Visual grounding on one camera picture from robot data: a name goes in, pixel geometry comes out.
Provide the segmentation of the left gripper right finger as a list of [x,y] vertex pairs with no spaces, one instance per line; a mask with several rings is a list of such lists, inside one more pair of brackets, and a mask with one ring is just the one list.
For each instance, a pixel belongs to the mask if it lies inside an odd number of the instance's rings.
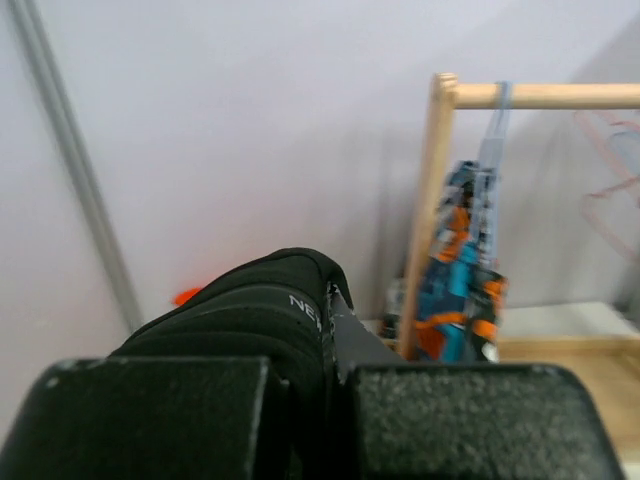
[[410,364],[328,298],[338,398],[334,479],[621,479],[592,396],[546,363]]

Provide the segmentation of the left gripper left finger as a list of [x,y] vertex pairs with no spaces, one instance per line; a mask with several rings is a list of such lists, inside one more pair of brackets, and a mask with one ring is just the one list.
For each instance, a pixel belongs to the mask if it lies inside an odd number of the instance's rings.
[[263,358],[50,366],[1,450],[5,479],[283,479],[286,394]]

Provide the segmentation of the orange shorts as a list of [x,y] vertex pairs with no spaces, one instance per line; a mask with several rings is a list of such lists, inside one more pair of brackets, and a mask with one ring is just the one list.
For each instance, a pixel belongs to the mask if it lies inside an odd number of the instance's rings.
[[201,291],[200,287],[190,288],[188,290],[182,291],[173,297],[172,304],[175,305],[176,307],[180,307],[184,305],[186,302],[188,302],[200,291]]

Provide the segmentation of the blue patterned shorts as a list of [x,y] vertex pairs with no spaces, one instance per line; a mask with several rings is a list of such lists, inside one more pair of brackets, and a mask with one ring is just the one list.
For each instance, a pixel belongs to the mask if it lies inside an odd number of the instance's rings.
[[493,169],[462,161],[446,179],[418,290],[414,328],[423,361],[499,361],[496,337],[508,281],[496,271],[488,219],[495,178]]

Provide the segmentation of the black shorts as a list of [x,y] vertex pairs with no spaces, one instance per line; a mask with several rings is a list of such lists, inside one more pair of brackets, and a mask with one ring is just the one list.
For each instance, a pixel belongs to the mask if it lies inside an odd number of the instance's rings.
[[145,324],[115,357],[263,356],[287,382],[293,444],[306,479],[323,479],[338,366],[332,293],[348,294],[341,266],[309,248],[285,248],[221,275]]

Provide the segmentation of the blue hanger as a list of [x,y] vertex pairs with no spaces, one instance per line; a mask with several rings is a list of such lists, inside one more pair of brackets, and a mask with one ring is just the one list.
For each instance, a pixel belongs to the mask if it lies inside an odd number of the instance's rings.
[[509,126],[513,86],[499,82],[493,111],[478,152],[471,215],[471,240],[477,248],[478,263],[495,269],[497,263],[498,197],[500,169]]

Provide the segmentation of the pink hanger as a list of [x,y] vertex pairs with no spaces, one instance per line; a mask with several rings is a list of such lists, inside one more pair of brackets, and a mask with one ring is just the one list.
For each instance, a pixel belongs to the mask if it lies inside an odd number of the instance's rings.
[[632,263],[639,262],[639,254],[611,228],[599,214],[598,204],[625,194],[631,205],[639,209],[639,122],[619,118],[609,111],[575,111],[574,124],[588,144],[598,154],[617,181],[583,195],[580,213],[587,224],[619,256]]

